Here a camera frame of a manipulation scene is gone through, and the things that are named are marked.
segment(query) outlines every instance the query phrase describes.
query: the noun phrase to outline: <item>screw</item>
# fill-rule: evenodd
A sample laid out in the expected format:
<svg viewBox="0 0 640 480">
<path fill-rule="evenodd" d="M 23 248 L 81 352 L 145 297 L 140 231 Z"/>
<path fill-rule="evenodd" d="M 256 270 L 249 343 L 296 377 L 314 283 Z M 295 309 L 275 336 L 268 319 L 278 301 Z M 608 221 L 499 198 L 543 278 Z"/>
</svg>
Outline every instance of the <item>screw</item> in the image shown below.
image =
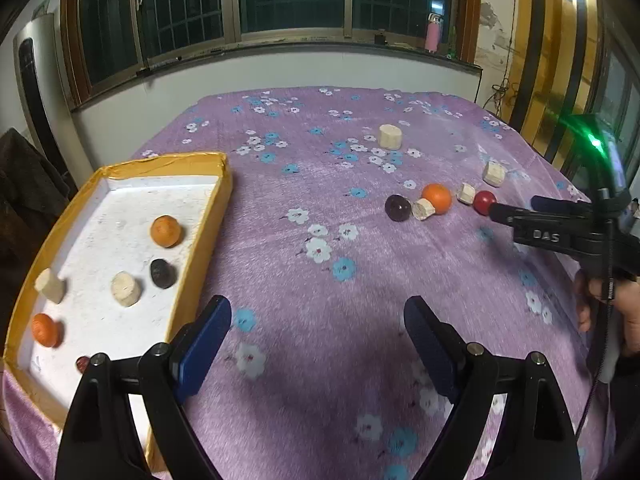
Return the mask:
<svg viewBox="0 0 640 480">
<path fill-rule="evenodd" d="M 107 358 L 107 354 L 103 354 L 102 352 L 97 353 L 96 355 L 94 355 L 89 362 L 93 365 L 93 366 L 99 366 L 101 364 L 104 363 L 104 360 Z"/>
<path fill-rule="evenodd" d="M 542 355 L 540 352 L 532 352 L 531 353 L 531 360 L 533 362 L 535 362 L 535 364 L 537 364 L 537 365 L 543 365 L 544 363 L 546 363 L 545 356 Z"/>
<path fill-rule="evenodd" d="M 169 351 L 169 345 L 167 343 L 156 343 L 151 347 L 151 353 L 155 356 L 161 356 Z"/>
<path fill-rule="evenodd" d="M 466 351 L 471 355 L 479 356 L 484 353 L 484 347 L 480 343 L 469 343 L 466 345 Z"/>
</svg>

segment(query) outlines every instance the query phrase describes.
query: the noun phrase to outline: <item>wire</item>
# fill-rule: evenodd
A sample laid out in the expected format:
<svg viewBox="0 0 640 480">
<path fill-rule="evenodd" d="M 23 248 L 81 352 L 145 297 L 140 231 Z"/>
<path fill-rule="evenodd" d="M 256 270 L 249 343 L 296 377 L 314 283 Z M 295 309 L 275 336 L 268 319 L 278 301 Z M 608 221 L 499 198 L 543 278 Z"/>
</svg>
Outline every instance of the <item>wire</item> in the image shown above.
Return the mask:
<svg viewBox="0 0 640 480">
<path fill-rule="evenodd" d="M 613 280 L 613 238 L 614 238 L 614 227 L 613 220 L 607 219 L 606 222 L 607 227 L 607 286 L 609 287 L 607 294 L 607 324 L 604 327 L 604 345 L 602 348 L 602 355 L 600 356 L 600 364 L 598 365 L 598 371 L 596 375 L 593 377 L 593 383 L 591 383 L 591 390 L 589 391 L 589 396 L 587 397 L 587 402 L 584 405 L 584 410 L 582 411 L 582 416 L 580 418 L 580 423 L 578 423 L 578 427 L 575 430 L 575 439 L 576 441 L 580 438 L 580 434 L 582 433 L 582 428 L 584 427 L 584 423 L 587 420 L 587 414 L 589 413 L 589 409 L 593 404 L 593 399 L 596 394 L 596 389 L 598 387 L 598 382 L 600 382 L 600 376 L 602 374 L 602 369 L 604 368 L 604 361 L 607 355 L 607 349 L 609 348 L 609 325 L 611 322 L 611 316 L 613 314 L 613 306 L 611 301 L 613 299 L 614 292 L 614 280 Z"/>
</svg>

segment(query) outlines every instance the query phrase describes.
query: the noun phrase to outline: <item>human hand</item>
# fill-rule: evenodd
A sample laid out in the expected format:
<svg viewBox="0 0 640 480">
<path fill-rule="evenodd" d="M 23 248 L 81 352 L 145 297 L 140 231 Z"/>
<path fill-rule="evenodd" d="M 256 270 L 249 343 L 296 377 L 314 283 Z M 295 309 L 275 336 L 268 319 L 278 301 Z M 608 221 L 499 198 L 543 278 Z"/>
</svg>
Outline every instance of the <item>human hand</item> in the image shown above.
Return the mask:
<svg viewBox="0 0 640 480">
<path fill-rule="evenodd" d="M 585 273 L 579 270 L 575 275 L 574 291 L 577 298 L 575 309 L 578 314 L 578 329 L 581 332 L 587 332 L 591 328 L 591 307 L 588 300 L 593 296 L 601 301 L 602 280 L 593 279 L 587 283 Z M 616 280 L 613 306 L 624 318 L 623 354 L 640 352 L 640 283 Z"/>
</svg>

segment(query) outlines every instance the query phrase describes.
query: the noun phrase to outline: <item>wall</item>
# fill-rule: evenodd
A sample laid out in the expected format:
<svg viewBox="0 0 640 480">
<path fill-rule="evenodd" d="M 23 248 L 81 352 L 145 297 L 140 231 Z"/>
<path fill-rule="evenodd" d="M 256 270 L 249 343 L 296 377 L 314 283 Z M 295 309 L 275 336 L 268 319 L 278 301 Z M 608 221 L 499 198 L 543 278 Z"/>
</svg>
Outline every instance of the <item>wall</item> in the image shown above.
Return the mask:
<svg viewBox="0 0 640 480">
<path fill-rule="evenodd" d="M 476 64 L 482 67 L 482 82 L 478 92 L 478 105 L 482 106 L 494 90 L 492 85 L 501 85 L 511 59 L 508 58 L 513 16 L 517 16 L 517 0 L 481 0 L 480 27 Z M 487 110 L 496 111 L 493 101 L 489 101 Z"/>
<path fill-rule="evenodd" d="M 129 158 L 203 96 L 325 84 L 439 91 L 473 101 L 478 76 L 402 57 L 307 48 L 204 62 L 145 80 L 72 115 L 91 162 L 102 166 Z"/>
<path fill-rule="evenodd" d="M 24 7 L 14 24 L 9 29 L 8 34 L 0 44 L 0 132 L 5 132 L 9 128 L 15 128 L 31 140 L 27 130 L 27 121 L 22 113 L 20 95 L 18 94 L 18 84 L 15 79 L 14 68 L 14 36 L 31 21 L 33 11 L 43 0 L 30 0 Z M 50 0 L 48 12 L 59 13 L 60 0 Z"/>
</svg>

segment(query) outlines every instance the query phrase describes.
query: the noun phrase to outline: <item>blue gripper pad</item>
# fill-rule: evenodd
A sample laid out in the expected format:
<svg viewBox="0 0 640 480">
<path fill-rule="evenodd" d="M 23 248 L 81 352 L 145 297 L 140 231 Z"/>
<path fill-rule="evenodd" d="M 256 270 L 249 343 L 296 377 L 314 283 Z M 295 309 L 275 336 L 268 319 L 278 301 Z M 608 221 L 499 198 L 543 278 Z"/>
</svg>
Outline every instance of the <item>blue gripper pad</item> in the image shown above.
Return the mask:
<svg viewBox="0 0 640 480">
<path fill-rule="evenodd" d="M 406 300 L 404 326 L 436 391 L 455 404 L 460 393 L 456 380 L 464 361 L 462 339 L 453 327 L 440 322 L 420 296 Z"/>
<path fill-rule="evenodd" d="M 178 342 L 174 395 L 179 404 L 198 393 L 229 327 L 231 304 L 224 296 L 214 296 Z"/>
</svg>

